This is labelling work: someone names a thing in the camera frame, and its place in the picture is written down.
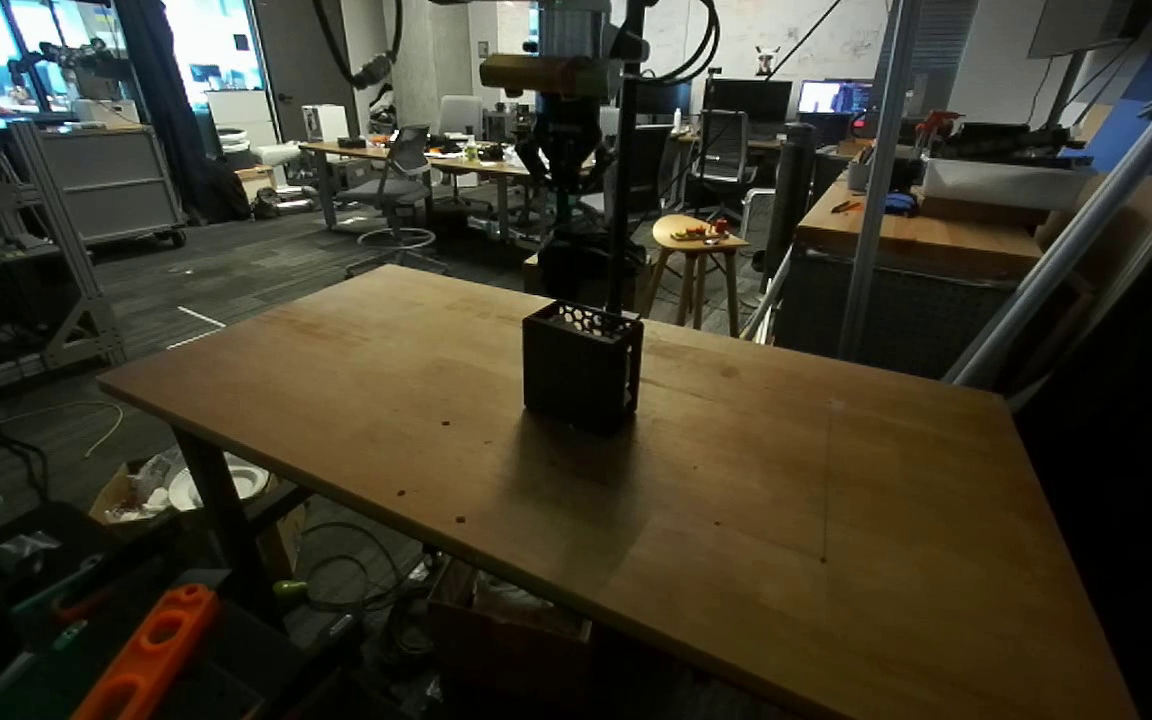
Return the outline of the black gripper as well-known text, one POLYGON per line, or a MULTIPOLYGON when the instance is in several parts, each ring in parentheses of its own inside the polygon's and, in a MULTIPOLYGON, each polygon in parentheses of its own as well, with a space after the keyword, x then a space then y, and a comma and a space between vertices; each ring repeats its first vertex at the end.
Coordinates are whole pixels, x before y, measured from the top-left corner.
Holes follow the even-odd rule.
POLYGON ((481 78, 499 91, 537 91, 538 110, 530 140, 549 154, 560 195, 580 189, 580 162, 601 145, 601 102, 610 95, 606 65, 597 54, 519 54, 490 50, 481 78))

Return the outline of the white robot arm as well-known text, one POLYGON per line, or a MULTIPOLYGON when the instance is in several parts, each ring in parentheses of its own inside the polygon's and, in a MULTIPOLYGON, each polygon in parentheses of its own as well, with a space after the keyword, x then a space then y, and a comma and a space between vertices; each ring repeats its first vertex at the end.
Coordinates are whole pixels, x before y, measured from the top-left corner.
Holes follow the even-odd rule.
POLYGON ((601 102, 610 95, 606 0, 538 0, 538 46, 489 50, 481 78, 507 95, 538 95, 530 149, 549 159, 552 189, 571 195, 601 145, 601 102))

